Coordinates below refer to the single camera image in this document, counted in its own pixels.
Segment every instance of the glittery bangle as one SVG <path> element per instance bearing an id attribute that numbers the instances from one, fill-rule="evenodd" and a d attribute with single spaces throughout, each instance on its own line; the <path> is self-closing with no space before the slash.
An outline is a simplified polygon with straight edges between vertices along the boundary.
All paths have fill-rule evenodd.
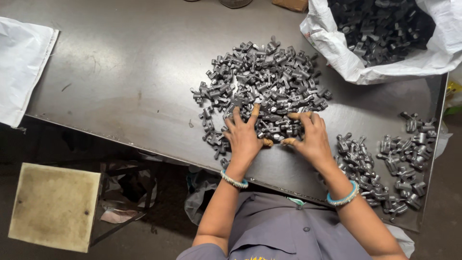
<path id="1" fill-rule="evenodd" d="M 351 180 L 350 182 L 351 182 L 351 184 L 353 184 L 353 190 L 351 191 L 351 193 L 348 196 L 346 196 L 343 199 L 332 200 L 332 198 L 330 197 L 330 193 L 327 193 L 327 202 L 329 204 L 333 205 L 333 206 L 340 206 L 340 205 L 347 204 L 352 199 L 354 199 L 354 197 L 356 197 L 356 195 L 359 192 L 359 185 L 354 180 Z"/>
<path id="2" fill-rule="evenodd" d="M 242 182 L 238 182 L 236 180 L 233 180 L 230 176 L 225 174 L 226 170 L 221 170 L 220 175 L 223 179 L 225 179 L 226 182 L 230 183 L 231 185 L 239 188 L 239 189 L 245 189 L 249 187 L 249 183 L 243 179 Z"/>

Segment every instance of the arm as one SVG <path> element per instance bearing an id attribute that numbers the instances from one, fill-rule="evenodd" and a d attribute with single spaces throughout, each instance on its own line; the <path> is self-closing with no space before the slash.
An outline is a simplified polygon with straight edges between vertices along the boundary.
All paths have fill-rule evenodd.
<path id="1" fill-rule="evenodd" d="M 242 182 L 247 169 L 263 146 L 263 140 L 255 133 L 255 122 L 260 105 L 255 104 L 252 115 L 244 123 L 239 114 L 239 107 L 234 108 L 233 122 L 225 120 L 229 131 L 224 132 L 231 144 L 231 162 L 226 174 L 236 181 Z M 228 239 L 230 237 L 234 214 L 236 212 L 239 189 L 221 180 L 202 217 L 193 246 L 205 243 L 218 245 L 228 255 Z"/>
<path id="2" fill-rule="evenodd" d="M 300 116 L 305 128 L 305 139 L 288 138 L 291 144 L 319 171 L 333 200 L 346 197 L 352 184 L 332 158 L 324 119 L 318 114 Z M 372 208 L 359 195 L 349 203 L 336 207 L 341 223 L 374 260 L 405 260 L 401 247 Z"/>

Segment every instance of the person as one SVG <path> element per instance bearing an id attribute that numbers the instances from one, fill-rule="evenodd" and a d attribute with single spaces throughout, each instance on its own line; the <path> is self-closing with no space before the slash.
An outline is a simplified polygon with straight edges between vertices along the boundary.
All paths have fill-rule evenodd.
<path id="1" fill-rule="evenodd" d="M 245 173 L 263 146 L 254 125 L 259 106 L 245 123 L 236 107 L 225 120 L 231 161 L 220 181 L 192 247 L 177 260 L 405 260 L 386 226 L 357 193 L 357 184 L 331 155 L 326 124 L 315 113 L 302 113 L 304 140 L 290 143 L 322 175 L 336 212 L 316 204 L 261 192 L 241 192 Z"/>

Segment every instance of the forearm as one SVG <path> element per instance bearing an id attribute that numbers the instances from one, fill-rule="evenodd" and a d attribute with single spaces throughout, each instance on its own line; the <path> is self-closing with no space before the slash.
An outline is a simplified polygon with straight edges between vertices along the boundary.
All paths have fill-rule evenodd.
<path id="1" fill-rule="evenodd" d="M 342 199 L 350 194 L 353 186 L 338 167 L 330 166 L 322 171 L 321 175 L 333 200 Z M 406 259 L 396 239 L 361 195 L 336 209 L 341 223 L 370 256 L 376 259 L 384 256 Z"/>
<path id="2" fill-rule="evenodd" d="M 226 174 L 242 182 L 247 165 L 230 163 Z M 236 212 L 239 189 L 222 179 L 215 190 L 197 229 L 193 246 L 215 243 L 228 254 L 228 240 Z"/>

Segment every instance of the wrist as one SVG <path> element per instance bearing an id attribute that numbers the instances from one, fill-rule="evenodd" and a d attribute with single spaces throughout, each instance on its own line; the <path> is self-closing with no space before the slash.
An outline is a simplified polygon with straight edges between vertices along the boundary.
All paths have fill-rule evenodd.
<path id="1" fill-rule="evenodd" d="M 242 182 L 249 166 L 250 164 L 244 161 L 239 161 L 239 160 L 233 161 L 232 159 L 230 161 L 230 164 L 228 165 L 228 168 L 226 169 L 226 175 L 228 175 L 233 180 Z"/>
<path id="2" fill-rule="evenodd" d="M 339 173 L 343 174 L 333 159 L 313 166 L 324 178 L 330 175 L 337 175 Z"/>

